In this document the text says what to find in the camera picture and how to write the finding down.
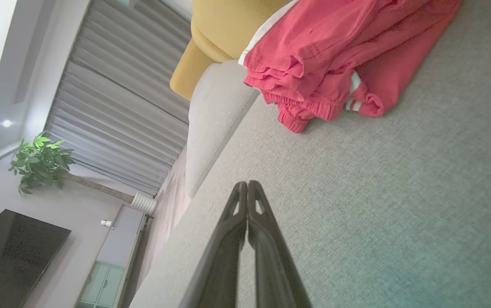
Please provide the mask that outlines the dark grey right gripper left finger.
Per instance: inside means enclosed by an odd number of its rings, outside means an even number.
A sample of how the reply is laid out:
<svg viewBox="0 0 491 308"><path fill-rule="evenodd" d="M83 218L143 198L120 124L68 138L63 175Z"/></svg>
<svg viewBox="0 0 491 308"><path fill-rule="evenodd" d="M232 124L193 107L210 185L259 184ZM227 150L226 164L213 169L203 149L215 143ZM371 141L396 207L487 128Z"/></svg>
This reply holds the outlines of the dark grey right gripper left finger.
<svg viewBox="0 0 491 308"><path fill-rule="evenodd" d="M247 183L239 182L210 236L179 304L181 308L235 308L247 213Z"/></svg>

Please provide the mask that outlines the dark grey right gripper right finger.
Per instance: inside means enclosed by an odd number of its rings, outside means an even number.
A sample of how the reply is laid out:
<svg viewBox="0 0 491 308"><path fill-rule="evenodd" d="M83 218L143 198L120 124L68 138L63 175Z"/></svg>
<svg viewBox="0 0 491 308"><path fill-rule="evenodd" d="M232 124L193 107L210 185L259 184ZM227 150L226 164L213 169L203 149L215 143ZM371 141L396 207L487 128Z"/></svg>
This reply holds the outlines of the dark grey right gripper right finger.
<svg viewBox="0 0 491 308"><path fill-rule="evenodd" d="M261 184L248 183L248 240L255 250L256 306L310 308L298 270Z"/></svg>

